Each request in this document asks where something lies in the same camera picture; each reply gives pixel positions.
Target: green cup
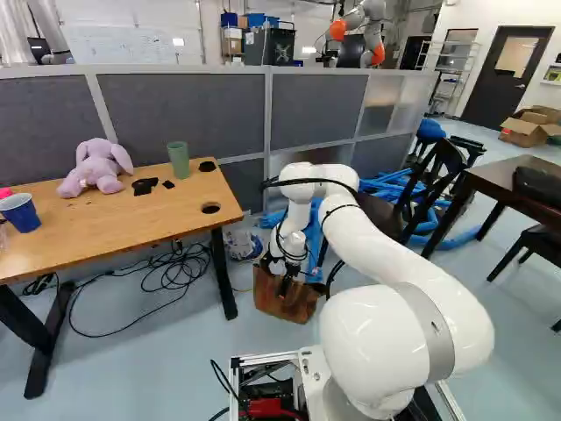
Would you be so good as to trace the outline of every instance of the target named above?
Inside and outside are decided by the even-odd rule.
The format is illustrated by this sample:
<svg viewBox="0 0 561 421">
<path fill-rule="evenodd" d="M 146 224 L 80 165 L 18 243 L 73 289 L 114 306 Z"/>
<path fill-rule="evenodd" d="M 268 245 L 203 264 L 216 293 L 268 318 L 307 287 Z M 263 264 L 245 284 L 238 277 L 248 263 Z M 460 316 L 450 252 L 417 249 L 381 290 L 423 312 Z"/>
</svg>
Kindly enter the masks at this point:
<svg viewBox="0 0 561 421">
<path fill-rule="evenodd" d="M 167 153 L 169 154 L 169 160 L 172 162 L 172 167 L 174 167 L 175 177 L 181 180 L 189 177 L 189 153 L 187 143 L 168 143 Z"/>
</svg>

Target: brown paper bag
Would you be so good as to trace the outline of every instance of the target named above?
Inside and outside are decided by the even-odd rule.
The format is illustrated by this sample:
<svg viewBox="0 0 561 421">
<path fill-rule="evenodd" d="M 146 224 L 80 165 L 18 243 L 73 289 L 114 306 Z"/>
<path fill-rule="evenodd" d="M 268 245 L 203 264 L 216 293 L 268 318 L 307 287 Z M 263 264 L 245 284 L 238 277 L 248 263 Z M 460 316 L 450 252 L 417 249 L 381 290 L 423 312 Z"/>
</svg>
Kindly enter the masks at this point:
<svg viewBox="0 0 561 421">
<path fill-rule="evenodd" d="M 253 301 L 255 308 L 271 316 L 304 325 L 316 311 L 317 299 L 325 295 L 322 283 L 292 281 L 287 296 L 277 296 L 282 276 L 270 275 L 253 266 Z"/>
</svg>

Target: wooden table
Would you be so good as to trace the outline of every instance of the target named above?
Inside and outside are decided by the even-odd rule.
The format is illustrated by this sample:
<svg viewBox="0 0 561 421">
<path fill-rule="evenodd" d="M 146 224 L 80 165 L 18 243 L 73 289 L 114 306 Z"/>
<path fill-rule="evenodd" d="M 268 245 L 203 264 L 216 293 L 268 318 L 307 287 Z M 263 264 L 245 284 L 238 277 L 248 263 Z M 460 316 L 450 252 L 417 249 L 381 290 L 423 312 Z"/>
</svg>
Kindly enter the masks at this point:
<svg viewBox="0 0 561 421">
<path fill-rule="evenodd" d="M 479 241 L 485 238 L 507 206 L 544 225 L 561 230 L 561 210 L 536 202 L 513 190 L 512 176 L 520 166 L 542 169 L 561 178 L 560 166 L 532 155 L 521 155 L 466 170 L 465 179 L 459 186 L 458 193 L 423 249 L 422 256 L 426 259 L 430 258 L 475 191 L 497 200 L 497 204 L 477 233 L 476 238 Z"/>
<path fill-rule="evenodd" d="M 216 169 L 201 172 L 203 161 L 213 161 Z M 54 345 L 75 286 L 66 282 L 54 300 L 43 323 L 7 287 L 29 275 L 52 273 L 87 260 L 122 253 L 180 239 L 188 234 L 211 230 L 212 257 L 224 314 L 231 320 L 238 315 L 226 270 L 222 225 L 243 218 L 242 210 L 213 158 L 190 162 L 191 175 L 174 177 L 171 164 L 135 168 L 134 176 L 121 175 L 125 189 L 104 195 L 97 189 L 84 191 L 74 199 L 56 194 L 60 180 L 15 186 L 14 192 L 32 194 L 42 226 L 21 234 L 8 228 L 9 246 L 0 253 L 0 321 L 23 341 L 36 348 L 30 367 L 25 397 L 42 395 Z M 158 177 L 152 193 L 134 196 L 131 183 L 141 178 Z M 165 180 L 175 184 L 162 186 Z M 216 213 L 203 213 L 207 204 L 219 206 Z"/>
</svg>

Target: blue cup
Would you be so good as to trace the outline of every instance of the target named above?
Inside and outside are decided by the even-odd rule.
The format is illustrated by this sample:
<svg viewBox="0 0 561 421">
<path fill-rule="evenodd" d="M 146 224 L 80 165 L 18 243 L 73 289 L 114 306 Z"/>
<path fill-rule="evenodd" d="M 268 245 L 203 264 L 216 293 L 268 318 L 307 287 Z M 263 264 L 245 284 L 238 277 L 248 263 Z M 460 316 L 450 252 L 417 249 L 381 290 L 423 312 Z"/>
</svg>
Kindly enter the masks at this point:
<svg viewBox="0 0 561 421">
<path fill-rule="evenodd" d="M 32 195 L 17 193 L 0 200 L 0 213 L 8 219 L 19 232 L 26 233 L 41 226 Z"/>
</svg>

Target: gray band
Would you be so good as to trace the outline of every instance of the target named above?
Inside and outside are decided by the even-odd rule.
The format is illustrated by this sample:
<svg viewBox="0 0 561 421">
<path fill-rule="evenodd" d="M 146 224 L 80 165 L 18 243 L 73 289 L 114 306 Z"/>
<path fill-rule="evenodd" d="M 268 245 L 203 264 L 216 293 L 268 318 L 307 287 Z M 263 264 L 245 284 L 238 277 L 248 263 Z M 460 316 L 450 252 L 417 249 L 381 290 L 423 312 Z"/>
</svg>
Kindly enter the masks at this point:
<svg viewBox="0 0 561 421">
<path fill-rule="evenodd" d="M 403 282 L 389 286 L 409 304 L 409 308 L 415 313 L 423 329 L 430 363 L 427 382 L 448 378 L 452 374 L 456 358 L 450 329 L 442 313 L 415 285 Z"/>
</svg>

